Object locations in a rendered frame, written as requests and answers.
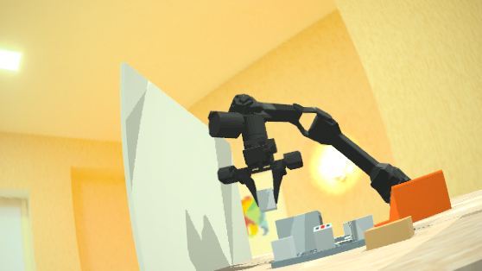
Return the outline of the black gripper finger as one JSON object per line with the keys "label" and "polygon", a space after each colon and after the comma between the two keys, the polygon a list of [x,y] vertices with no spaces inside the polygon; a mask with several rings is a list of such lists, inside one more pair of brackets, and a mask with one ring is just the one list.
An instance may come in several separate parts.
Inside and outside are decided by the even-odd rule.
{"label": "black gripper finger", "polygon": [[249,191],[251,192],[253,198],[255,199],[256,201],[256,204],[258,206],[258,202],[257,202],[257,187],[256,187],[256,184],[255,184],[255,180],[251,178],[250,175],[248,176],[240,176],[240,177],[237,177],[237,180],[239,183],[241,183],[242,185],[246,185],[247,188],[249,189]]}
{"label": "black gripper finger", "polygon": [[272,169],[271,174],[273,180],[274,198],[277,204],[277,200],[279,199],[280,186],[282,183],[282,177],[284,175],[287,175],[287,171],[285,167],[279,167]]}

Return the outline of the white panel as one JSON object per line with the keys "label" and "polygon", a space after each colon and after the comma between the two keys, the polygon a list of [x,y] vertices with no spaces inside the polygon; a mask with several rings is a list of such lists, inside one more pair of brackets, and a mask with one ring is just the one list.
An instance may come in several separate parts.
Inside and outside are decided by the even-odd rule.
{"label": "white panel", "polygon": [[140,271],[214,271],[253,259],[231,144],[125,61],[120,63],[125,185]]}

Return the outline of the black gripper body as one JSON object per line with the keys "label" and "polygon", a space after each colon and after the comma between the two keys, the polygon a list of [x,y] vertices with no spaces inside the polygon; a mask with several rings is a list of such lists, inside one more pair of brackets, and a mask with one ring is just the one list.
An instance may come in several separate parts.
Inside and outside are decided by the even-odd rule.
{"label": "black gripper body", "polygon": [[[256,134],[250,135],[243,139],[244,149],[254,148],[262,145],[262,142],[265,142],[265,139],[269,139],[265,134]],[[222,167],[219,168],[217,175],[218,181],[223,183],[224,185],[231,184],[238,182],[237,177],[240,176],[248,176],[257,173],[263,173],[268,170],[272,170],[279,167],[287,167],[290,170],[294,170],[297,168],[304,167],[303,160],[301,157],[301,153],[297,150],[294,152],[282,154],[283,159],[277,161],[258,161],[252,163],[252,165],[244,168],[237,169],[234,165],[229,167]],[[257,170],[254,170],[257,169]],[[253,170],[253,171],[252,171]]]}

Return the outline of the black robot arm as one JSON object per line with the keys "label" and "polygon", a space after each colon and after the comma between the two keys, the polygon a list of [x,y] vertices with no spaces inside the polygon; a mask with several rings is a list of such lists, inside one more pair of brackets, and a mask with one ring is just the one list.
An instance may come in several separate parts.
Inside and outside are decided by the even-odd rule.
{"label": "black robot arm", "polygon": [[[309,130],[303,128],[299,119],[302,114],[316,113]],[[208,130],[211,137],[244,139],[256,134],[267,134],[266,122],[286,122],[295,125],[301,134],[320,145],[332,145],[353,162],[371,180],[371,187],[377,190],[385,203],[390,205],[391,187],[412,179],[390,163],[380,163],[366,153],[354,141],[341,133],[341,128],[333,117],[318,107],[303,107],[299,104],[273,104],[259,102],[250,95],[235,95],[226,111],[210,110]],[[261,146],[242,150],[245,165],[258,161],[274,161],[278,152],[275,138],[265,139]]]}

